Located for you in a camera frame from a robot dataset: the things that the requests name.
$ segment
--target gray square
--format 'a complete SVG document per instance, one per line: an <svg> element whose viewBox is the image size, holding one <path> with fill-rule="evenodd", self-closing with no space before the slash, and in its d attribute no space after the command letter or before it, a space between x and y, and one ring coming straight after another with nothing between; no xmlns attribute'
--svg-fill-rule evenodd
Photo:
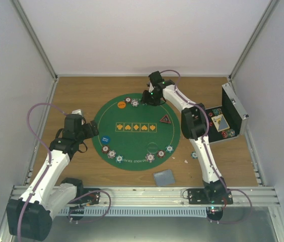
<svg viewBox="0 0 284 242"><path fill-rule="evenodd" d="M170 169L154 173L153 177L158 187L167 186L176 182L172 170Z"/></svg>

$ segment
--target blue button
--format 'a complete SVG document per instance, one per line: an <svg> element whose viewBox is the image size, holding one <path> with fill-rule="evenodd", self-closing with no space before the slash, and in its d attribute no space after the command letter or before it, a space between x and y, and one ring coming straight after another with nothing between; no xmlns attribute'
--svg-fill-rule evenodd
<svg viewBox="0 0 284 242"><path fill-rule="evenodd" d="M110 141L111 141L111 138L109 136L103 136L101 138L101 143L104 145L107 145L108 143L110 143Z"/></svg>

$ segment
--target wooden table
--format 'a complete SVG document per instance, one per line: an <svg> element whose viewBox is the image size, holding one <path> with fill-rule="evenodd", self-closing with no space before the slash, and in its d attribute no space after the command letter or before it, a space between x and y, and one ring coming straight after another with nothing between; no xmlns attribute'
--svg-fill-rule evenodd
<svg viewBox="0 0 284 242"><path fill-rule="evenodd" d="M92 120L107 101L125 93L142 93L147 89L148 81L147 77L62 77L52 103L67 113L82 109L86 120ZM222 84L226 82L226 78L183 77L179 89L191 100L202 102L205 107L213 107L221 105ZM172 108L180 119L180 113L173 106ZM51 108L43 133L45 143L50 144L57 130L63 127L63 122L64 116ZM87 140L86 144L88 151L75 154L57 184L65 177L73 177L83 180L86 186L155 186L153 173L171 169L176 180L173 186L202 186L200 165L197 159L191 158L193 148L182 135L172 157L163 164L144 171L115 168L102 160L91 140ZM228 186L257 185L245 137L212 144L211 149ZM40 147L32 178L42 166L46 154L46 150Z"/></svg>

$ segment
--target robotic arm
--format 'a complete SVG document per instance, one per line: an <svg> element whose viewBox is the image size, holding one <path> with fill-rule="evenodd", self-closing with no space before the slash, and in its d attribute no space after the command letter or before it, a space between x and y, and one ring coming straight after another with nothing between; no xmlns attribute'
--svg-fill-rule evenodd
<svg viewBox="0 0 284 242"><path fill-rule="evenodd" d="M149 90L143 92L141 102L158 106L163 104L161 103L162 99L164 102L168 100L181 112L181 131L184 137L189 139L197 153L206 198L210 203L216 199L221 200L226 196L226 189L219 177L223 181L224 179L216 166L209 146L208 135L201 138L207 129L206 117L199 109L205 110L204 105L192 102L176 88L173 81L165 81L160 72L153 72L149 78Z"/></svg>
<svg viewBox="0 0 284 242"><path fill-rule="evenodd" d="M10 199L7 205L9 231L17 235L17 226L22 208L28 203L22 215L21 235L43 241L49 234L51 224L59 211L70 200L80 196L80 189L74 184L63 183L53 194L52 189L64 168L69 164L74 154L79 151L80 144L85 139L99 134L95 121L86 123L81 110L73 111L65 118L64 128L60 129L55 139L50 143L51 162L49 156L39 173L20 199Z"/></svg>

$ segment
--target gray floor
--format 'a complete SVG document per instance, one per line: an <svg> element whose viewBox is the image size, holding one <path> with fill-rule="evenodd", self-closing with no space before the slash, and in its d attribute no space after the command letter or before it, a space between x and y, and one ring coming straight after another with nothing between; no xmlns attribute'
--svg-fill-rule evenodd
<svg viewBox="0 0 284 242"><path fill-rule="evenodd" d="M223 220L236 221L248 212L248 208L228 208ZM277 239L268 210L255 208L247 221L234 225L210 224L205 218L183 217L105 217L91 224L69 224L65 217L56 217L45 242L55 241L270 242Z"/></svg>

